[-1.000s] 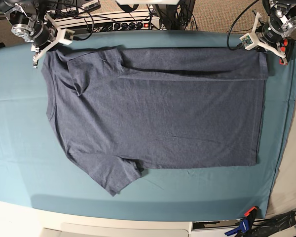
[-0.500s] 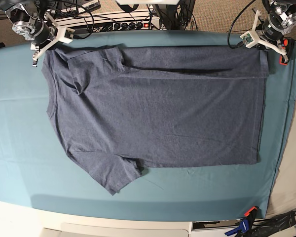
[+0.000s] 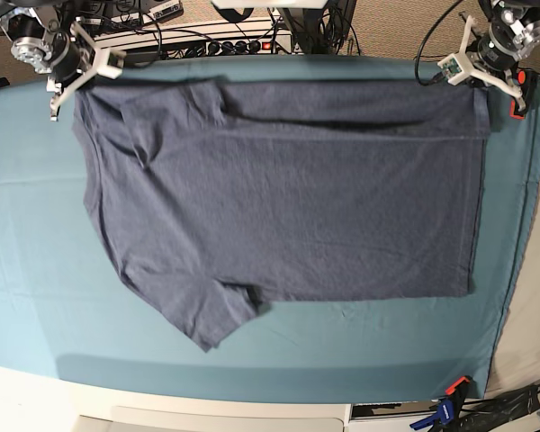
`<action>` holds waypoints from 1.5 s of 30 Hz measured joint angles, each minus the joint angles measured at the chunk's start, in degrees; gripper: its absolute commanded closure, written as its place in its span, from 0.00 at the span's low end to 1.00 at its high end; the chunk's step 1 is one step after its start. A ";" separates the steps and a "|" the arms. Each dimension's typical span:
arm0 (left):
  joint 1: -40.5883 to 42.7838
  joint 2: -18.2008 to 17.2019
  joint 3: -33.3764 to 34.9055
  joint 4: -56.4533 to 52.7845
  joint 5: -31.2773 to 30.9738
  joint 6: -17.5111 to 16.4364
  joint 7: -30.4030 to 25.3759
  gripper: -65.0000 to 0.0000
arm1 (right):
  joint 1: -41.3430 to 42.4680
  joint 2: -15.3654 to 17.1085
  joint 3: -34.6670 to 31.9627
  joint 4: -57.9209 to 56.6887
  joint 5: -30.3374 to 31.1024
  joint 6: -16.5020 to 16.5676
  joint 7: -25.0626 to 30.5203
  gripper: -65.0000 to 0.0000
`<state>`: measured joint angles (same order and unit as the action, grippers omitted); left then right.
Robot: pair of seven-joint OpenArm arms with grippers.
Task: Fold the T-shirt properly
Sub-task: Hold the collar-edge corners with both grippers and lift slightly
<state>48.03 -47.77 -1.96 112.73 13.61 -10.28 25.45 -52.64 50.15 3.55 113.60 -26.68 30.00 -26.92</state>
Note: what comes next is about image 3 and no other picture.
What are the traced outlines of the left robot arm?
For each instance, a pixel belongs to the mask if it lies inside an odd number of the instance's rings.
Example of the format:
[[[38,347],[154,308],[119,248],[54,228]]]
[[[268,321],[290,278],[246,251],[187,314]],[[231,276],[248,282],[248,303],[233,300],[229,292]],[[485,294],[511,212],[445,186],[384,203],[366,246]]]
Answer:
[[[538,74],[519,63],[540,45],[540,1],[480,1],[488,28],[461,12],[463,37],[457,52],[439,66],[452,86],[493,86],[509,95],[510,116],[522,119],[530,108]]]

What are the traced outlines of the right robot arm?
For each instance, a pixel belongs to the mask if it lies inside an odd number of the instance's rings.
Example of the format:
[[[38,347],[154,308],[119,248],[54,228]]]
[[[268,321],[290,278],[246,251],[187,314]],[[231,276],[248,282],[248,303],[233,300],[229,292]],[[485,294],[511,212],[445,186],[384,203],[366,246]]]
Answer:
[[[0,1],[0,28],[12,43],[13,57],[46,75],[50,118],[97,75],[116,76],[112,51],[100,47],[81,25],[79,1]]]

